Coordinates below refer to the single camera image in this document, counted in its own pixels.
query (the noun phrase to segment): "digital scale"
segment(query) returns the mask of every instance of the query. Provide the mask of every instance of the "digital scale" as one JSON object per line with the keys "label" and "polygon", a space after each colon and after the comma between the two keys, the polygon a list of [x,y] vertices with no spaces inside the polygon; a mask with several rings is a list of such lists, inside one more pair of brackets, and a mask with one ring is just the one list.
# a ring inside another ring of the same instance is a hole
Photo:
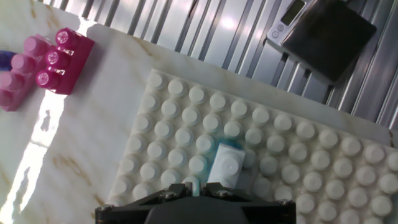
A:
{"label": "digital scale", "polygon": [[274,47],[337,82],[376,32],[367,20],[332,0],[295,0],[267,34]]}

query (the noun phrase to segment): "pink lego brick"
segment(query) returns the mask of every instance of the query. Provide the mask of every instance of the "pink lego brick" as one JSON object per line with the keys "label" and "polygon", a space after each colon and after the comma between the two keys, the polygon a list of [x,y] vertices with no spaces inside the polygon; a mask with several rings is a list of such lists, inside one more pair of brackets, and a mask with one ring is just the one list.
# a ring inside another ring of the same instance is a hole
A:
{"label": "pink lego brick", "polygon": [[11,71],[0,75],[0,106],[15,111],[35,84],[36,74],[45,68],[45,54],[54,46],[40,35],[24,42],[24,53],[11,59]]}
{"label": "pink lego brick", "polygon": [[57,32],[55,49],[45,56],[47,67],[36,76],[36,84],[57,94],[70,95],[94,46],[94,41],[64,28]]}

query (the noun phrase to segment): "lego stud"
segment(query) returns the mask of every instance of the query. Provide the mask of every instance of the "lego stud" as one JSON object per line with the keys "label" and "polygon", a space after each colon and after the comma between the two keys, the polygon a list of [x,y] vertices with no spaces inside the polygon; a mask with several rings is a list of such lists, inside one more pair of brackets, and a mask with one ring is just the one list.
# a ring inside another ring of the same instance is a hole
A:
{"label": "lego stud", "polygon": [[181,97],[187,92],[187,88],[185,87],[184,82],[181,82],[179,80],[170,81],[168,89],[169,93],[176,97]]}
{"label": "lego stud", "polygon": [[193,142],[193,132],[188,128],[180,128],[175,132],[175,141],[179,146],[189,146]]}
{"label": "lego stud", "polygon": [[142,199],[154,192],[154,189],[145,183],[137,184],[136,187],[132,190],[132,196],[134,200]]}
{"label": "lego stud", "polygon": [[252,119],[257,125],[263,126],[269,120],[269,113],[265,108],[258,107],[253,111]]}
{"label": "lego stud", "polygon": [[393,171],[398,171],[398,152],[393,152],[387,160],[389,168]]}
{"label": "lego stud", "polygon": [[120,164],[120,170],[124,173],[134,173],[140,166],[140,160],[132,154],[124,156]]}
{"label": "lego stud", "polygon": [[194,156],[189,160],[188,166],[193,173],[203,173],[207,170],[207,160],[203,156]]}
{"label": "lego stud", "polygon": [[376,180],[376,173],[372,167],[364,166],[356,172],[356,180],[364,186],[369,186]]}
{"label": "lego stud", "polygon": [[214,148],[214,145],[214,139],[208,134],[203,134],[199,136],[196,142],[196,147],[198,151],[202,153],[211,152],[211,150]]}
{"label": "lego stud", "polygon": [[16,54],[11,59],[12,68],[20,74],[33,72],[36,67],[35,60],[23,54]]}
{"label": "lego stud", "polygon": [[297,210],[308,214],[315,208],[315,198],[310,194],[303,194],[297,198]]}
{"label": "lego stud", "polygon": [[155,134],[159,138],[167,139],[173,134],[173,125],[168,121],[159,121],[155,125]]}
{"label": "lego stud", "polygon": [[318,192],[322,184],[322,176],[317,172],[311,172],[304,177],[304,186],[311,192]]}
{"label": "lego stud", "polygon": [[304,162],[308,156],[308,147],[302,143],[293,144],[289,148],[289,156],[295,162]]}
{"label": "lego stud", "polygon": [[323,202],[318,207],[318,215],[323,221],[332,221],[337,216],[336,205],[333,202]]}
{"label": "lego stud", "polygon": [[236,139],[241,135],[242,126],[237,121],[228,121],[224,126],[224,133],[227,137]]}
{"label": "lego stud", "polygon": [[206,131],[215,133],[221,126],[221,119],[217,114],[208,114],[203,119],[203,127]]}
{"label": "lego stud", "polygon": [[271,154],[279,155],[285,149],[285,139],[280,136],[271,136],[267,140],[267,148]]}
{"label": "lego stud", "polygon": [[200,120],[200,112],[195,107],[185,108],[182,112],[182,120],[189,125],[195,125]]}
{"label": "lego stud", "polygon": [[163,187],[170,187],[170,184],[181,182],[181,174],[175,169],[167,169],[163,172],[162,176],[160,176],[160,181],[162,182]]}
{"label": "lego stud", "polygon": [[12,72],[0,74],[0,88],[3,90],[16,91],[24,85],[24,77]]}
{"label": "lego stud", "polygon": [[117,194],[124,194],[131,190],[132,185],[132,180],[127,175],[122,175],[118,177],[113,190]]}
{"label": "lego stud", "polygon": [[180,105],[174,100],[166,100],[162,104],[162,114],[169,118],[175,118],[180,113]]}
{"label": "lego stud", "polygon": [[225,177],[231,177],[238,173],[241,169],[239,166],[239,157],[235,154],[228,153],[221,158],[221,172]]}
{"label": "lego stud", "polygon": [[244,103],[244,101],[236,100],[231,105],[232,115],[236,118],[244,118],[248,111],[248,106]]}
{"label": "lego stud", "polygon": [[258,197],[265,197],[271,190],[271,182],[266,178],[258,178],[254,181],[252,187],[253,193]]}
{"label": "lego stud", "polygon": [[274,193],[275,200],[292,200],[293,190],[288,186],[280,186],[275,190]]}
{"label": "lego stud", "polygon": [[132,152],[142,152],[145,149],[147,142],[140,134],[136,134],[130,136],[127,145]]}
{"label": "lego stud", "polygon": [[59,46],[67,49],[74,49],[79,42],[79,37],[70,29],[60,29],[56,36],[55,41]]}
{"label": "lego stud", "polygon": [[385,217],[392,211],[392,202],[386,196],[378,196],[371,202],[372,211],[381,217]]}
{"label": "lego stud", "polygon": [[378,145],[371,145],[364,151],[365,158],[372,164],[377,164],[384,159],[384,150]]}
{"label": "lego stud", "polygon": [[275,118],[274,126],[278,131],[286,132],[293,127],[293,121],[287,115],[280,114]]}
{"label": "lego stud", "polygon": [[258,128],[251,128],[244,135],[246,142],[253,146],[260,144],[263,137],[264,133]]}
{"label": "lego stud", "polygon": [[181,167],[187,163],[187,153],[182,149],[173,149],[169,152],[169,163],[174,167]]}
{"label": "lego stud", "polygon": [[356,156],[360,152],[362,145],[358,139],[348,137],[341,143],[341,147],[347,156]]}
{"label": "lego stud", "polygon": [[36,75],[36,84],[40,88],[54,89],[61,82],[61,75],[57,72],[50,72],[47,70],[41,70]]}
{"label": "lego stud", "polygon": [[314,126],[307,122],[301,122],[296,129],[297,136],[303,141],[309,141],[316,135]]}
{"label": "lego stud", "polygon": [[356,210],[350,209],[340,215],[341,224],[359,224],[359,215]]}
{"label": "lego stud", "polygon": [[148,145],[148,156],[153,160],[160,160],[166,155],[166,146],[160,141],[152,142]]}
{"label": "lego stud", "polygon": [[215,93],[210,98],[210,106],[215,111],[224,111],[226,108],[226,102],[227,99],[219,93]]}
{"label": "lego stud", "polygon": [[348,201],[352,206],[361,208],[368,202],[368,196],[366,191],[362,188],[353,189],[348,193]]}
{"label": "lego stud", "polygon": [[265,176],[274,175],[278,169],[279,162],[273,157],[264,157],[260,161],[260,171]]}
{"label": "lego stud", "polygon": [[12,102],[12,94],[8,91],[0,90],[0,106],[9,106]]}
{"label": "lego stud", "polygon": [[294,184],[300,178],[300,168],[289,164],[282,169],[282,179],[288,184]]}
{"label": "lego stud", "polygon": [[28,54],[40,56],[47,52],[47,44],[35,36],[30,36],[24,41],[24,50]]}
{"label": "lego stud", "polygon": [[194,86],[189,91],[189,99],[196,105],[202,104],[206,101],[206,93],[199,86]]}
{"label": "lego stud", "polygon": [[341,158],[335,162],[333,170],[338,177],[347,178],[353,171],[353,163],[347,158]]}
{"label": "lego stud", "polygon": [[145,95],[142,99],[142,105],[148,111],[155,111],[160,106],[159,101],[155,94]]}
{"label": "lego stud", "polygon": [[159,167],[153,162],[146,162],[139,171],[143,180],[154,180],[159,175],[159,172]]}
{"label": "lego stud", "polygon": [[398,177],[394,174],[386,174],[380,179],[380,188],[387,194],[394,194],[398,191]]}
{"label": "lego stud", "polygon": [[306,224],[306,223],[307,223],[307,220],[305,219],[304,216],[302,216],[302,215],[297,215],[297,222],[296,222],[296,224]]}
{"label": "lego stud", "polygon": [[321,145],[327,149],[333,149],[338,144],[338,135],[332,130],[324,130],[319,135]]}
{"label": "lego stud", "polygon": [[364,224],[383,224],[383,222],[380,219],[378,219],[378,218],[372,217],[372,218],[368,218],[364,222]]}
{"label": "lego stud", "polygon": [[319,150],[312,154],[311,163],[317,170],[325,170],[330,164],[330,155],[326,151]]}
{"label": "lego stud", "polygon": [[148,115],[139,114],[135,120],[134,128],[144,133],[151,130],[152,125],[153,121]]}
{"label": "lego stud", "polygon": [[70,63],[70,56],[59,50],[49,50],[45,56],[47,65],[51,65],[58,69],[67,68]]}
{"label": "lego stud", "polygon": [[155,90],[163,89],[167,84],[166,78],[162,74],[151,73],[148,78],[148,85]]}
{"label": "lego stud", "polygon": [[344,183],[340,180],[332,180],[326,185],[326,194],[335,200],[339,200],[345,193]]}

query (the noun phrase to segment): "display screen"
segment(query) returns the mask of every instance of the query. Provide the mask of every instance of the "display screen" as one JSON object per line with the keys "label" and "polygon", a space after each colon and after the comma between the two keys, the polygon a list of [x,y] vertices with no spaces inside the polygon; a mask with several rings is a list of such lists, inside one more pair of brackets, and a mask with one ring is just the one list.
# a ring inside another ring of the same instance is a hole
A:
{"label": "display screen", "polygon": [[304,7],[305,3],[301,0],[296,0],[293,2],[292,6],[286,12],[286,14],[282,17],[281,21],[289,26],[290,23],[294,20],[300,10]]}
{"label": "display screen", "polygon": [[282,46],[331,81],[338,81],[376,32],[343,1],[315,1]]}

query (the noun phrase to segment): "lego brick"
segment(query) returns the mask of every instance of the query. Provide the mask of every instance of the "lego brick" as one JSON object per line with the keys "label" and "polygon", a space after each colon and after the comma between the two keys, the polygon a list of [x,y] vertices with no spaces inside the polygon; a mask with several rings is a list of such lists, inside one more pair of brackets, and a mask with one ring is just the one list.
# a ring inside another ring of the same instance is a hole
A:
{"label": "lego brick", "polygon": [[[298,223],[381,223],[393,209],[396,149],[155,70],[108,202],[206,181],[220,138],[246,153],[237,186],[268,201],[295,200]],[[252,178],[240,183],[245,173]],[[119,193],[120,181],[129,190]]]}
{"label": "lego brick", "polygon": [[0,50],[0,71],[11,71],[11,59],[16,53]]}
{"label": "lego brick", "polygon": [[234,189],[241,173],[245,152],[228,144],[218,144],[216,157],[210,170],[208,183],[221,183]]}
{"label": "lego brick", "polygon": [[45,56],[47,67],[36,76],[36,84],[57,94],[70,95],[94,41],[64,28],[55,36],[57,46]]}
{"label": "lego brick", "polygon": [[0,106],[15,111],[35,83],[36,74],[45,68],[45,54],[53,45],[40,35],[24,41],[24,53],[11,59],[12,70],[0,74]]}

